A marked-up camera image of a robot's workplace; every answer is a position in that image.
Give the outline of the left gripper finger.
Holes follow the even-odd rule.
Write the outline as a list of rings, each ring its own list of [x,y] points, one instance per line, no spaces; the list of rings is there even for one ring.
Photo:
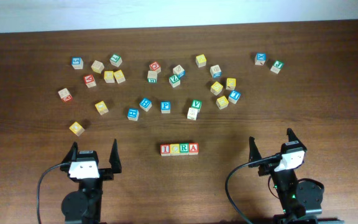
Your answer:
[[[63,158],[62,164],[76,161],[77,153],[78,153],[78,144],[77,142],[74,142],[70,150],[66,154],[66,156]]]
[[[117,148],[117,139],[115,139],[113,142],[111,153],[109,156],[109,163],[111,165],[111,169],[113,173],[122,172],[121,160],[119,158],[119,153]]]

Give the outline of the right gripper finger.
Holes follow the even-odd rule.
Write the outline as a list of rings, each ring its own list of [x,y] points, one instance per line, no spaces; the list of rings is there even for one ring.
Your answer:
[[[291,128],[287,129],[287,136],[289,142],[300,142],[300,140],[298,139],[298,137],[296,136],[296,134],[293,132]]]
[[[261,160],[262,156],[260,155],[260,152],[255,144],[255,138],[250,136],[249,137],[249,167],[255,167],[257,164],[256,161]]]

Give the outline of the red I block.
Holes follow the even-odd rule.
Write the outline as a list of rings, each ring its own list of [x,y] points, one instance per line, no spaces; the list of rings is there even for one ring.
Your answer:
[[[170,145],[169,144],[161,144],[160,145],[160,155],[161,156],[170,156]]]

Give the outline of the yellow C block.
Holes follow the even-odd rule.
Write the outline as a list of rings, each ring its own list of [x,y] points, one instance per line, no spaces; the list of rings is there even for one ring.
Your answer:
[[[179,144],[171,144],[170,145],[170,155],[171,156],[179,156],[180,155],[180,145]]]

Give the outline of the red A block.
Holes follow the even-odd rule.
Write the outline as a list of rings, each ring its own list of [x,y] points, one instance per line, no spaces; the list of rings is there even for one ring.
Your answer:
[[[198,143],[189,143],[189,155],[197,155],[199,153]]]

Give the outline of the green R block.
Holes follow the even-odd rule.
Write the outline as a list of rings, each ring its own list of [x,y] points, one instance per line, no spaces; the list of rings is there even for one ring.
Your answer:
[[[188,155],[189,154],[189,144],[181,143],[180,144],[180,155]]]

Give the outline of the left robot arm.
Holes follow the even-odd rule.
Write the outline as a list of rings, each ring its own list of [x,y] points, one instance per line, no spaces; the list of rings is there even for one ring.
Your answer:
[[[62,201],[65,223],[101,222],[103,182],[113,180],[115,174],[122,172],[117,141],[112,144],[109,163],[110,168],[99,168],[96,151],[79,151],[78,144],[73,143],[60,168],[70,180],[78,184],[78,190],[70,192]]]

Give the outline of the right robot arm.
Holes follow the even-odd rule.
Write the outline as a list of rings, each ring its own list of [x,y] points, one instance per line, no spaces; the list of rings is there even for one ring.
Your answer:
[[[249,167],[258,167],[260,176],[267,175],[275,184],[277,197],[283,209],[281,215],[274,215],[274,223],[344,223],[338,218],[318,218],[322,214],[324,185],[313,179],[298,179],[295,169],[304,163],[306,146],[292,129],[287,129],[288,141],[283,143],[280,152],[263,158],[249,138]]]

